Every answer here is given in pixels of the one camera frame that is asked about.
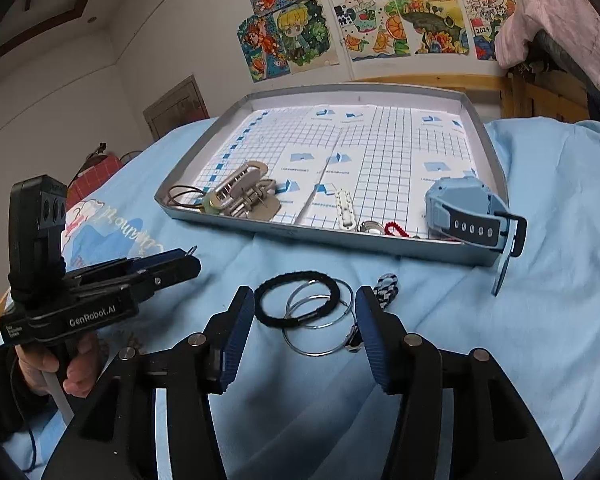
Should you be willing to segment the person's left hand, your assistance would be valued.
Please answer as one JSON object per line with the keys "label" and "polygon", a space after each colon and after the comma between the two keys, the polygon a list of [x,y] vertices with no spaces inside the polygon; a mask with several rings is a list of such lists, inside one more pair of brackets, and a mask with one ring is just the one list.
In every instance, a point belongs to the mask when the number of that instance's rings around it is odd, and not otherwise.
{"label": "person's left hand", "polygon": [[[59,362],[39,344],[17,346],[18,364],[23,378],[32,391],[44,396],[50,394],[43,373],[55,374]],[[91,392],[100,371],[100,348],[97,335],[84,335],[78,343],[78,353],[67,368],[67,378],[62,384],[65,393],[76,398],[86,398]]]}

